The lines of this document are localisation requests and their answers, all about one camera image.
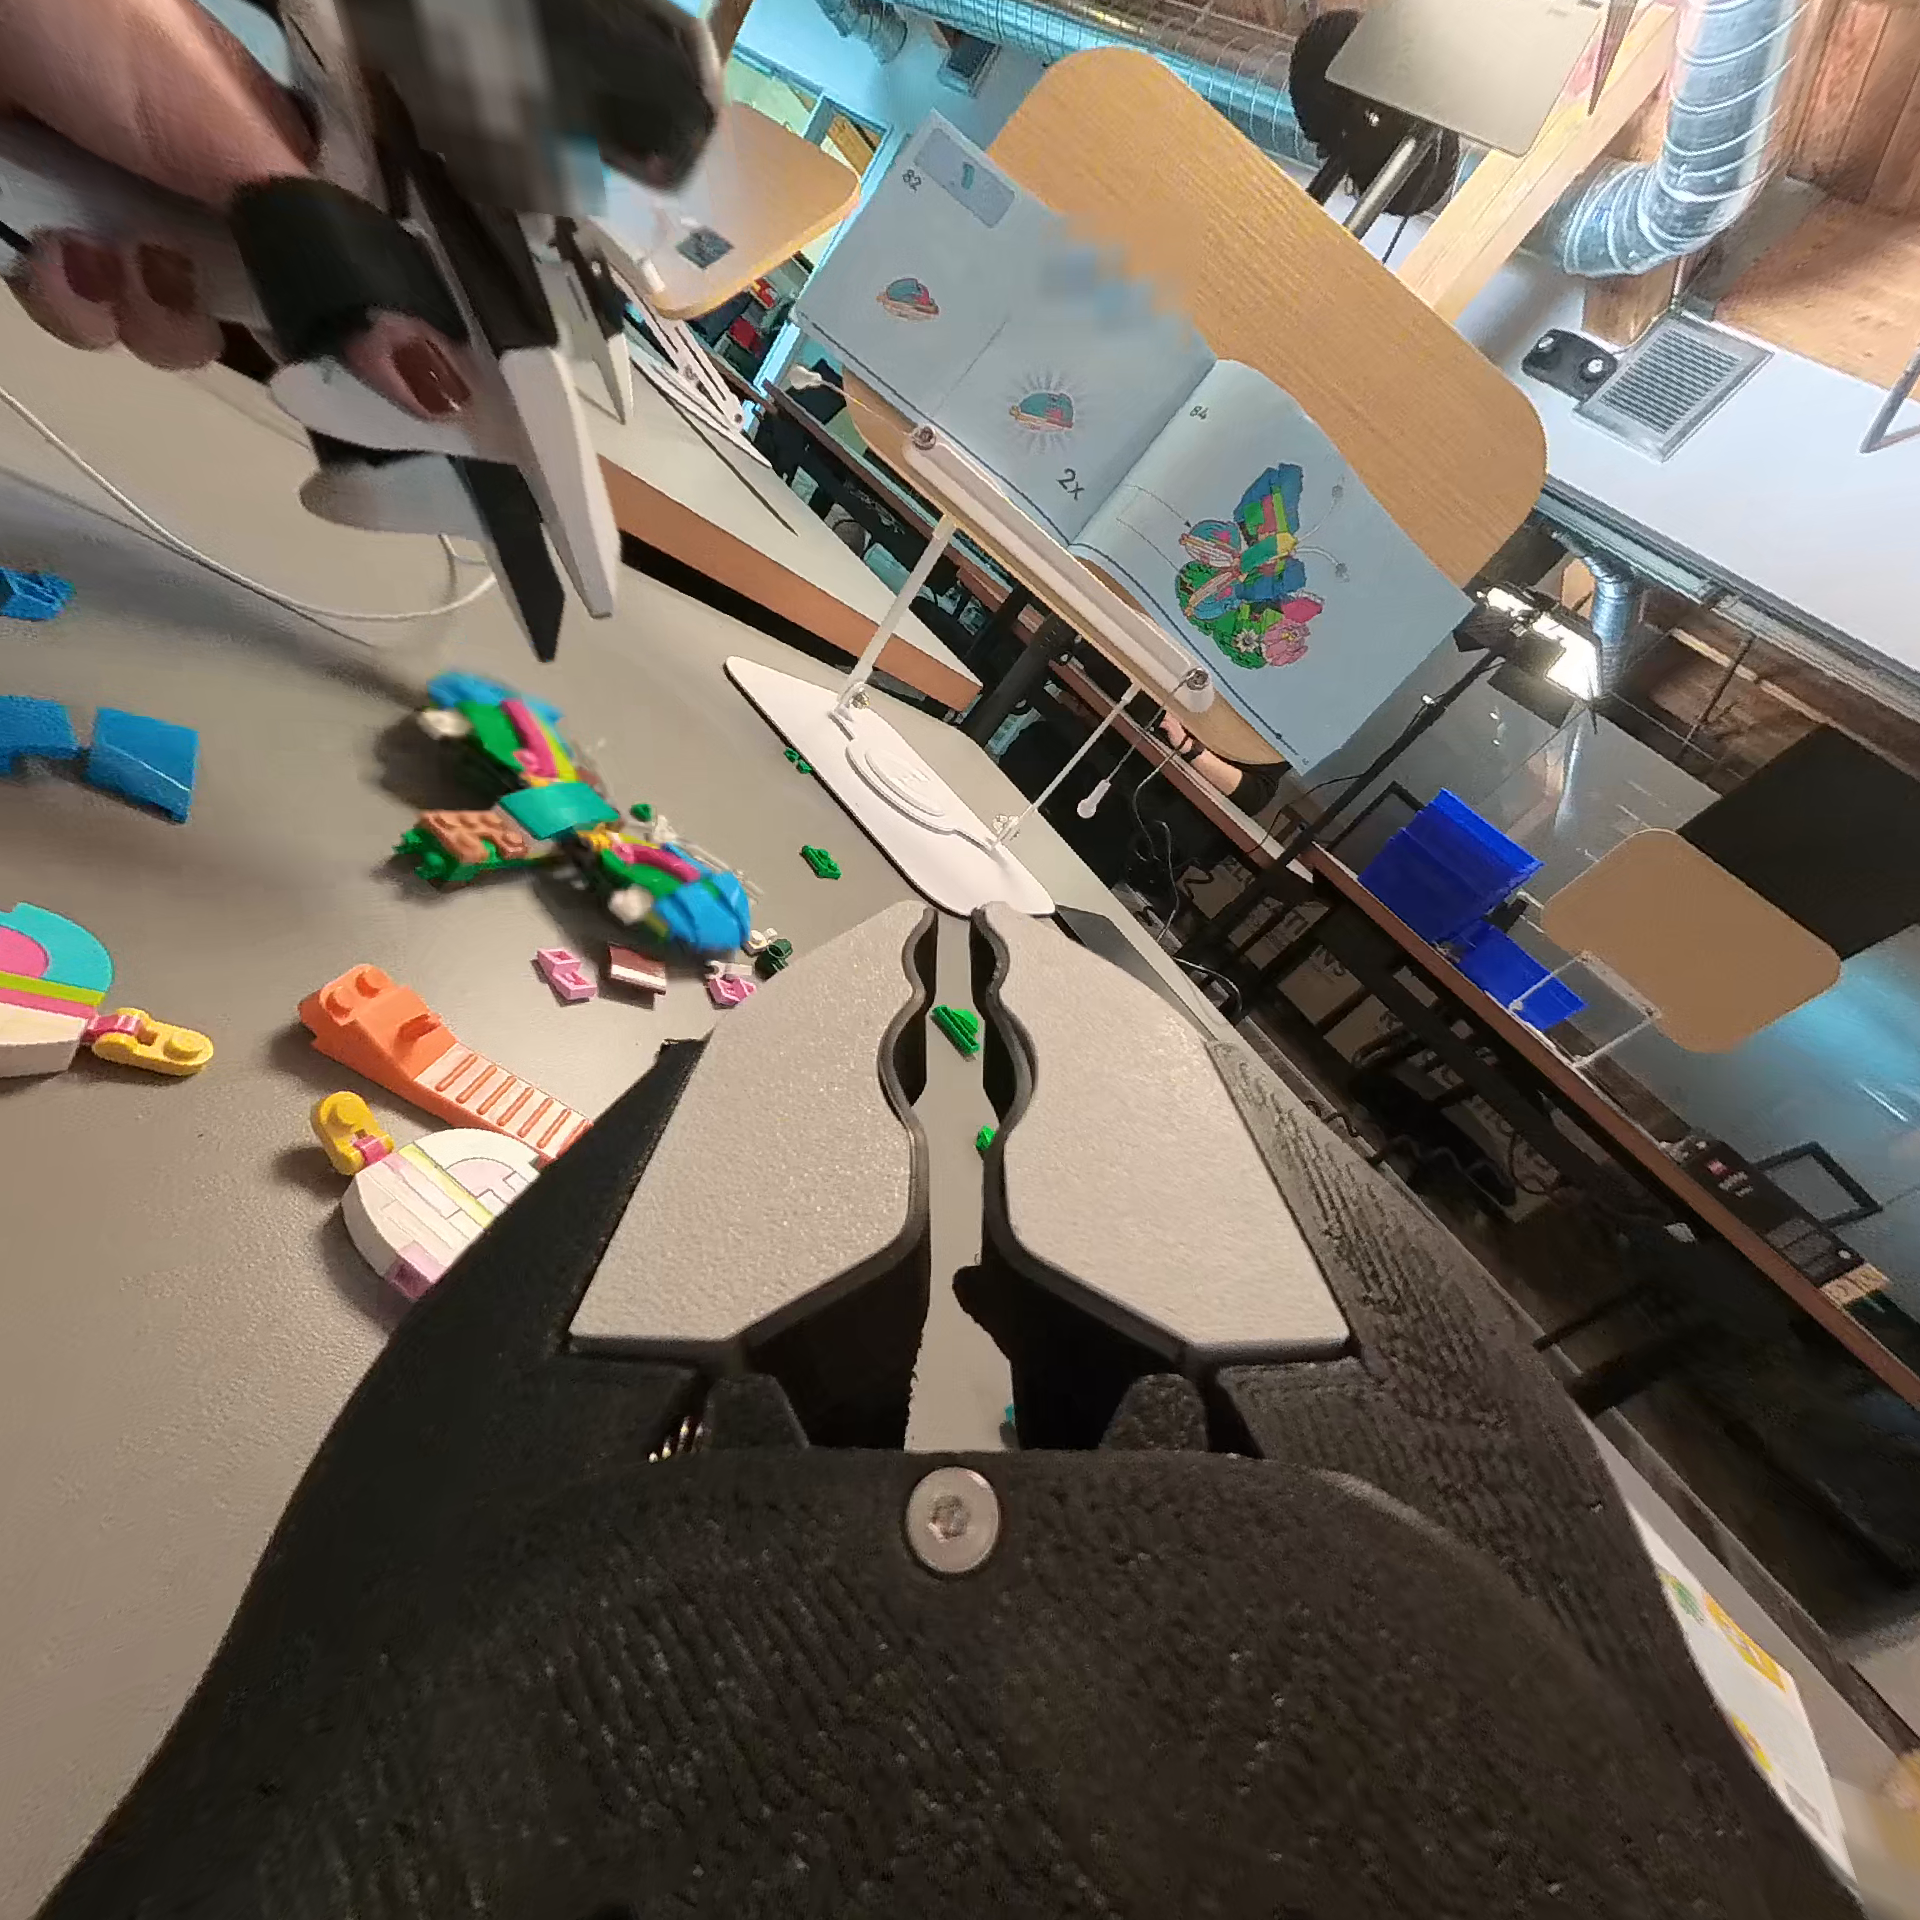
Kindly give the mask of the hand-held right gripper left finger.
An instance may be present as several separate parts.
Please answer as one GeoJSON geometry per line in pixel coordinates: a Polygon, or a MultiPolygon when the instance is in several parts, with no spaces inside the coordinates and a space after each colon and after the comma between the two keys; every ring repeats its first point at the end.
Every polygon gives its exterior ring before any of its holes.
{"type": "Polygon", "coordinates": [[[587,1285],[587,1354],[733,1365],[928,1225],[917,1116],[937,911],[896,903],[718,1017],[587,1285]]]}

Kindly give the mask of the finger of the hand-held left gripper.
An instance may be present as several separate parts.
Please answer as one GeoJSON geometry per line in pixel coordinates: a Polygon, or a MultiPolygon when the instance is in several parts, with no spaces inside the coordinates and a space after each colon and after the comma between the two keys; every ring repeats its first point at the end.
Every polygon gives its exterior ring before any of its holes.
{"type": "Polygon", "coordinates": [[[608,619],[617,610],[621,530],[569,364],[555,348],[514,348],[498,357],[498,373],[544,527],[587,615],[608,619]]]}
{"type": "Polygon", "coordinates": [[[544,537],[544,517],[529,481],[513,465],[458,454],[453,459],[479,522],[498,586],[538,661],[553,662],[567,590],[544,537]]]}

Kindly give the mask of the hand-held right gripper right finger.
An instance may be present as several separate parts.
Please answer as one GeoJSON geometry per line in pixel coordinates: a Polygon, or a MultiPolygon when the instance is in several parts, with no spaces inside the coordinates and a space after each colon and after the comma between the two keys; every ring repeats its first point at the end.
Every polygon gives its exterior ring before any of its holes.
{"type": "Polygon", "coordinates": [[[1328,1361],[1351,1326],[1187,1009],[1006,903],[975,915],[1014,1066],[984,1251],[1182,1370],[1328,1361]]]}

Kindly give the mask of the teal white lego wing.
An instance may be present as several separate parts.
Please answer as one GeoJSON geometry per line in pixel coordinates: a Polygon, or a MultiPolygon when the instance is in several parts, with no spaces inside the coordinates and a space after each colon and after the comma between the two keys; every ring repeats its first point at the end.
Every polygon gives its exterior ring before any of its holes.
{"type": "Polygon", "coordinates": [[[3,1079],[72,1073],[81,1057],[153,1077],[195,1077],[215,1047],[202,1031],[133,1006],[110,1006],[115,972],[103,942],[48,908],[3,911],[3,1079]]]}
{"type": "Polygon", "coordinates": [[[346,1179],[341,1219],[354,1252],[419,1303],[539,1174],[539,1155],[487,1130],[398,1142],[354,1092],[326,1095],[309,1126],[346,1179]]]}

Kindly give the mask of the colourful lego butterfly model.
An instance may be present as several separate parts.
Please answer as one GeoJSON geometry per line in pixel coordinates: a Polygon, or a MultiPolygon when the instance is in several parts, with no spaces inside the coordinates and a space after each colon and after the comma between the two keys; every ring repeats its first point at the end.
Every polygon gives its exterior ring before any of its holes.
{"type": "Polygon", "coordinates": [[[621,807],[558,706],[451,670],[427,684],[416,726],[458,751],[477,802],[431,807],[391,859],[432,890],[560,870],[613,924],[722,963],[753,938],[753,891],[678,837],[650,802],[621,807]]]}

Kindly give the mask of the orange lego brick separator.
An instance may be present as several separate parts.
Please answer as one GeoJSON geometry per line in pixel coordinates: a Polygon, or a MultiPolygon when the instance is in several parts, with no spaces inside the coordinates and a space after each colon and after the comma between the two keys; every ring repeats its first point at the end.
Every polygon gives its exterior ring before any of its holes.
{"type": "Polygon", "coordinates": [[[301,998],[315,1052],[422,1113],[527,1145],[547,1165],[593,1117],[463,1042],[423,997],[373,964],[350,967],[301,998]]]}

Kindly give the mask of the lego instruction booklet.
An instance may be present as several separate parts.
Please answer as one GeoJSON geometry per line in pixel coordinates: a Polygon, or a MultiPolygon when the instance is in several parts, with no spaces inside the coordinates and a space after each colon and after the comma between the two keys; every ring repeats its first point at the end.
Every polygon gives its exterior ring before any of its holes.
{"type": "Polygon", "coordinates": [[[933,115],[798,322],[1154,617],[1286,761],[1319,767],[1472,598],[1267,373],[933,115]]]}

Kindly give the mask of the person's left hand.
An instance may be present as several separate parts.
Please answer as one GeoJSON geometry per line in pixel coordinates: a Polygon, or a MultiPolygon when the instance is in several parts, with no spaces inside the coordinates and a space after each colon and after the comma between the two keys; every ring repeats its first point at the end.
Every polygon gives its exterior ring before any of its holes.
{"type": "MultiPolygon", "coordinates": [[[[301,106],[199,5],[5,2],[5,115],[219,212],[277,179],[309,177],[301,106]]],[[[107,245],[39,230],[9,274],[39,327],[67,345],[123,345],[165,371],[214,364],[224,343],[195,263],[158,239],[107,245]]]]}

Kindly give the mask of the tan wooden chair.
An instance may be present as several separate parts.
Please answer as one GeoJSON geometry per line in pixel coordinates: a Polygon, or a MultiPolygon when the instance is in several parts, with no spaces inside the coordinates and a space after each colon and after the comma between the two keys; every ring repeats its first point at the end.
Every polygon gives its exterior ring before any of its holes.
{"type": "Polygon", "coordinates": [[[1635,833],[1553,893],[1543,938],[1695,1053],[1741,1049],[1842,973],[1832,945],[1673,829],[1635,833]]]}
{"type": "Polygon", "coordinates": [[[725,103],[690,179],[659,199],[650,300],[670,321],[698,321],[808,251],[857,199],[861,177],[840,157],[753,106],[725,103]]]}
{"type": "MultiPolygon", "coordinates": [[[[1071,55],[991,153],[1217,357],[1296,398],[1459,590],[1518,533],[1545,481],[1531,404],[1165,63],[1071,55]]],[[[1283,758],[1221,699],[1203,721],[1235,758],[1283,758]]]]}

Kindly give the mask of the blue plastic bin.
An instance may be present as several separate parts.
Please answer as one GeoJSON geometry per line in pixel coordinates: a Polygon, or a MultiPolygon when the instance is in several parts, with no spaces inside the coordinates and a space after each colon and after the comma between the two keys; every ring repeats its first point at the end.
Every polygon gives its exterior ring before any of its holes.
{"type": "Polygon", "coordinates": [[[1490,921],[1463,932],[1456,942],[1455,967],[1537,1034],[1576,1022],[1589,1010],[1589,1004],[1561,975],[1490,921]]]}
{"type": "Polygon", "coordinates": [[[1359,884],[1421,939],[1442,947],[1487,921],[1543,869],[1450,789],[1359,870],[1359,884]]]}

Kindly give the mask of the white book stand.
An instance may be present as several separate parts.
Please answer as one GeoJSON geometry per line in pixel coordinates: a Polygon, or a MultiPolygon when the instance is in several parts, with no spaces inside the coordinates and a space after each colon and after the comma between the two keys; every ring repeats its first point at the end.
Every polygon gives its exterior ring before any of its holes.
{"type": "Polygon", "coordinates": [[[734,657],[725,662],[728,678],[930,906],[959,918],[987,906],[1048,918],[1056,903],[1016,853],[1016,838],[1041,813],[1041,802],[1001,817],[998,825],[984,822],[870,702],[887,641],[955,530],[987,534],[1031,571],[1050,605],[1128,673],[1130,690],[1152,687],[1161,705],[1203,716],[1217,702],[1217,686],[1151,615],[1105,586],[937,426],[910,429],[904,465],[944,506],[944,514],[848,676],[826,687],[734,657]]]}

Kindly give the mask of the long table with wooden edge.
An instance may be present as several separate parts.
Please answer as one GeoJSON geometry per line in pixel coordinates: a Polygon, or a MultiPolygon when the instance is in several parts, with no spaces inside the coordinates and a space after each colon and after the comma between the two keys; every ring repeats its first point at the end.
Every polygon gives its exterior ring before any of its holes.
{"type": "Polygon", "coordinates": [[[1336,855],[1312,846],[1290,859],[1281,876],[1307,879],[1326,903],[1311,947],[1338,954],[1368,993],[1424,1047],[1448,1058],[1459,1079],[1517,1131],[1537,1116],[1522,1092],[1531,1089],[1538,1100],[1570,1116],[1641,1187],[1661,1194],[1677,1215],[1723,1242],[1894,1394],[1912,1407],[1918,1405],[1918,1373],[1896,1349],[1830,1300],[1823,1285],[1730,1211],[1715,1189],[1702,1185],[1665,1150],[1665,1142],[1566,1063],[1545,1036],[1509,1014],[1439,949],[1421,939],[1336,855]]]}

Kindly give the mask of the studio light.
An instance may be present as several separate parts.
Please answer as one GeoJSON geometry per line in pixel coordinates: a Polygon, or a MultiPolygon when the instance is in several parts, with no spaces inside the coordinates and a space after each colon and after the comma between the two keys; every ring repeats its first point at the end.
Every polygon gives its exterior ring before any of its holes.
{"type": "Polygon", "coordinates": [[[1576,702],[1602,687],[1602,643],[1593,623],[1531,587],[1488,582],[1453,630],[1462,653],[1481,651],[1576,702]]]}

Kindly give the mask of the black flat panel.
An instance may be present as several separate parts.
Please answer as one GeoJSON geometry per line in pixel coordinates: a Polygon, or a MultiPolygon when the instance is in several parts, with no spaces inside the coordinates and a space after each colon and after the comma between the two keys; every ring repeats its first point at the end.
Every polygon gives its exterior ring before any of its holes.
{"type": "Polygon", "coordinates": [[[1918,924],[1918,780],[1823,726],[1679,835],[1850,961],[1918,924]]]}

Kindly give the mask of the grey wall vent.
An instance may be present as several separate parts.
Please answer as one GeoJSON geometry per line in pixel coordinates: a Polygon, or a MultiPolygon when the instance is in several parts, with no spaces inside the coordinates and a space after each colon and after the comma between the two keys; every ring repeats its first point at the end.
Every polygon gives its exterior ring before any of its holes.
{"type": "Polygon", "coordinates": [[[1667,465],[1765,371],[1774,349],[1695,317],[1658,321],[1576,419],[1641,458],[1667,465]]]}

